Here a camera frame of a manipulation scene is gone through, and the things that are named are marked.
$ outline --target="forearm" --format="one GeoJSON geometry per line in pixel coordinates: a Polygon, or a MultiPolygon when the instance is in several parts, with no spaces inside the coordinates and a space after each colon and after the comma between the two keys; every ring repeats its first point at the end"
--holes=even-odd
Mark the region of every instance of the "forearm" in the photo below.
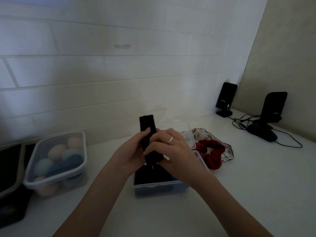
{"type": "Polygon", "coordinates": [[[272,236],[234,199],[215,176],[205,174],[194,188],[230,237],[272,236]]]}
{"type": "Polygon", "coordinates": [[[53,237],[99,236],[126,181],[127,177],[110,160],[53,237]]]}

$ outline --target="right hand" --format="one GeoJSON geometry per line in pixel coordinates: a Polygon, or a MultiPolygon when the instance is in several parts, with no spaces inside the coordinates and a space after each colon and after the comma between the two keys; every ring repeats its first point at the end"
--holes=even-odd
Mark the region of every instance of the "right hand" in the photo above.
{"type": "Polygon", "coordinates": [[[169,160],[164,158],[159,164],[171,175],[193,188],[203,179],[205,174],[209,174],[185,142],[183,136],[172,128],[158,131],[152,135],[144,155],[148,155],[152,151],[167,156],[169,160]]]}

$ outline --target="hand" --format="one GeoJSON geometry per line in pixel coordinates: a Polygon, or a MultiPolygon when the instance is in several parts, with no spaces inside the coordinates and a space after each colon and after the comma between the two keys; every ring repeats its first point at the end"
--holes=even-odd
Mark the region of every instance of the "hand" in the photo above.
{"type": "Polygon", "coordinates": [[[205,174],[209,174],[183,136],[172,128],[152,135],[144,155],[148,155],[152,151],[167,156],[169,160],[164,158],[159,164],[174,177],[193,188],[205,174]]]}
{"type": "Polygon", "coordinates": [[[123,171],[127,178],[145,164],[141,140],[149,133],[150,128],[148,127],[147,130],[134,135],[116,150],[110,160],[123,171]]]}

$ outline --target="beauty blender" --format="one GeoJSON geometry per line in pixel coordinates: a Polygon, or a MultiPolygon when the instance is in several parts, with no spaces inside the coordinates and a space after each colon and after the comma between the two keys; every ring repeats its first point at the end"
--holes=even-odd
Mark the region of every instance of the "beauty blender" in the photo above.
{"type": "Polygon", "coordinates": [[[34,167],[34,173],[37,176],[43,176],[46,175],[49,168],[54,165],[53,161],[51,159],[42,159],[34,167]]]}
{"type": "Polygon", "coordinates": [[[79,149],[68,149],[63,152],[61,155],[62,161],[66,161],[70,156],[72,155],[81,155],[82,157],[84,156],[83,151],[79,149]]]}
{"type": "Polygon", "coordinates": [[[53,148],[50,149],[48,152],[48,158],[51,159],[52,161],[60,161],[61,160],[61,155],[62,153],[67,150],[66,145],[57,145],[54,146],[53,148]]]}
{"type": "MultiPolygon", "coordinates": [[[[34,179],[34,181],[40,181],[42,179],[45,179],[44,176],[37,177],[34,179]]],[[[40,187],[36,190],[38,195],[40,196],[50,196],[53,195],[58,189],[58,183],[48,184],[43,187],[40,187]]]]}
{"type": "Polygon", "coordinates": [[[83,158],[81,155],[72,155],[67,158],[65,161],[59,161],[55,163],[46,174],[46,177],[53,175],[58,175],[69,170],[73,170],[83,163],[83,158]]]}
{"type": "Polygon", "coordinates": [[[82,139],[72,136],[68,139],[67,145],[69,149],[83,149],[83,141],[82,139]]]}
{"type": "Polygon", "coordinates": [[[61,182],[67,189],[72,189],[77,187],[81,183],[82,178],[83,175],[79,174],[67,179],[63,179],[61,182]]]}

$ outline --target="wall stain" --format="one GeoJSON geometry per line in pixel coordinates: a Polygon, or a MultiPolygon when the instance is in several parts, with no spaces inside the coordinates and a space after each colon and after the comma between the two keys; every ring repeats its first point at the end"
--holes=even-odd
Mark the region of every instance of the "wall stain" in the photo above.
{"type": "Polygon", "coordinates": [[[128,50],[131,45],[130,44],[124,44],[124,45],[114,45],[115,48],[117,49],[125,49],[125,50],[128,50]]]}

